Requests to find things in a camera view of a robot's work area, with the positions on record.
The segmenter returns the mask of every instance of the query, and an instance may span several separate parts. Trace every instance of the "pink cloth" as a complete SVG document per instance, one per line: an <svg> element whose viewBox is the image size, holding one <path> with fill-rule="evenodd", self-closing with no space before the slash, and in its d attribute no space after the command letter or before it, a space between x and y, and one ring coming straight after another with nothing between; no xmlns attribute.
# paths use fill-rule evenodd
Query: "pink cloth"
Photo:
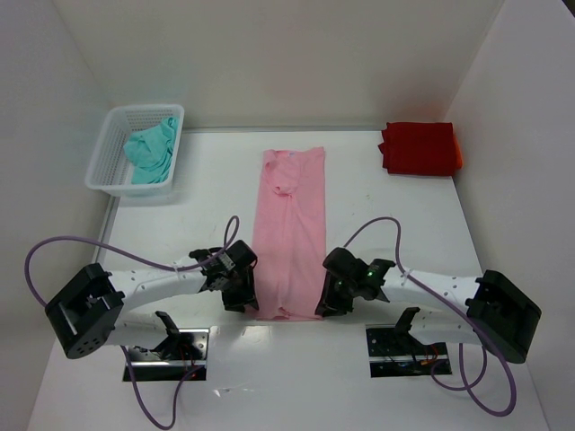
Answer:
<svg viewBox="0 0 575 431"><path fill-rule="evenodd" d="M258 319L311 320L325 269L323 148L263 155L252 248Z"/></svg>

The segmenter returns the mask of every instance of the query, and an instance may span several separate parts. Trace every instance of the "white wall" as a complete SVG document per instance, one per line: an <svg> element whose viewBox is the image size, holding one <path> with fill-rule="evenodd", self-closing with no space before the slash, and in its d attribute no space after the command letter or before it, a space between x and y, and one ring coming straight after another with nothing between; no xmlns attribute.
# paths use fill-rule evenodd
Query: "white wall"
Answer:
<svg viewBox="0 0 575 431"><path fill-rule="evenodd" d="M54 0L121 105L186 126L440 120L500 0Z"/></svg>
<svg viewBox="0 0 575 431"><path fill-rule="evenodd" d="M54 335L23 278L27 250L55 234L95 236L107 198L84 186L107 110L48 0L0 0L0 429L26 429ZM50 298L91 250L52 247L32 275Z"/></svg>
<svg viewBox="0 0 575 431"><path fill-rule="evenodd" d="M575 423L575 19L508 0L451 106L456 178L484 268L543 309L527 362L550 427Z"/></svg>

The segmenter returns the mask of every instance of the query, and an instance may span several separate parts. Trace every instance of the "red cloth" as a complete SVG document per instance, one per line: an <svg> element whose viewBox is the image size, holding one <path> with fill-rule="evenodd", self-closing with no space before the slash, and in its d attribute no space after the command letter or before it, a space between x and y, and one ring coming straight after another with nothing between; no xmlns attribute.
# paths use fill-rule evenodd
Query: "red cloth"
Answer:
<svg viewBox="0 0 575 431"><path fill-rule="evenodd" d="M387 123L382 136L389 173L452 176L461 167L451 123Z"/></svg>

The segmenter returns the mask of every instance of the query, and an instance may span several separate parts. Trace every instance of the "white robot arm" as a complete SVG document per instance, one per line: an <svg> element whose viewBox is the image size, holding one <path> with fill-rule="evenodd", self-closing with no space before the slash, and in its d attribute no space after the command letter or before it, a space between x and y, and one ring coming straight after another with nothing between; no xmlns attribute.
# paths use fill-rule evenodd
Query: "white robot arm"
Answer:
<svg viewBox="0 0 575 431"><path fill-rule="evenodd" d="M66 356L84 357L103 345L140 346L160 356L177 351L180 332L167 313L133 312L176 295L219 291L228 311L244 312L245 306L258 309L253 288L257 257L243 241L232 244L201 270L178 271L218 250L193 251L173 263L174 271L107 272L97 263L82 268L45 307Z"/></svg>
<svg viewBox="0 0 575 431"><path fill-rule="evenodd" d="M333 250L323 266L327 275L316 314L328 317L351 312L353 299L358 296L368 301L416 304L425 309L406 309L395 331L398 336L422 345L468 343L484 345L490 350L469 323L408 276L465 313L490 337L507 362L525 362L541 317L539 307L496 271L487 270L482 277L442 276L407 268L403 273L391 260L374 259L368 265L344 248Z"/></svg>
<svg viewBox="0 0 575 431"><path fill-rule="evenodd" d="M242 241L200 271L177 270L195 259L205 260L215 250L192 252L173 263L174 271L147 268L111 273L99 264L84 267L45 309L66 356L83 357L102 345L139 346L160 356L177 351L180 332L167 313L133 312L141 305L176 295L220 291L226 310L244 312L246 305L257 309L253 285L257 257ZM421 308L407 308L396 323L399 337L422 345L483 344L469 323L413 283L407 277L411 275L466 313L508 362L525 362L541 310L498 272L488 270L482 277L442 276L411 269L403 273L390 260L374 259L368 265L342 248L333 250L323 265L327 273L315 311L320 316L351 312L353 299L358 296L416 304Z"/></svg>

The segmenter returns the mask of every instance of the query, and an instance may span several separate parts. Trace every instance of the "white basket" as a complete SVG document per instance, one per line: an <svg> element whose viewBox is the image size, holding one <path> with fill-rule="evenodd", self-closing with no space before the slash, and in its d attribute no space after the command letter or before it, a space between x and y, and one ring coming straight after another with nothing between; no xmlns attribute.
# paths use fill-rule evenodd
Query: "white basket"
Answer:
<svg viewBox="0 0 575 431"><path fill-rule="evenodd" d="M156 184L132 184L134 165L124 155L124 144L133 132L157 126L166 117L178 119L168 178ZM114 108L108 112L93 150L85 178L86 187L119 197L169 193L172 190L182 124L183 107L180 105L130 105Z"/></svg>

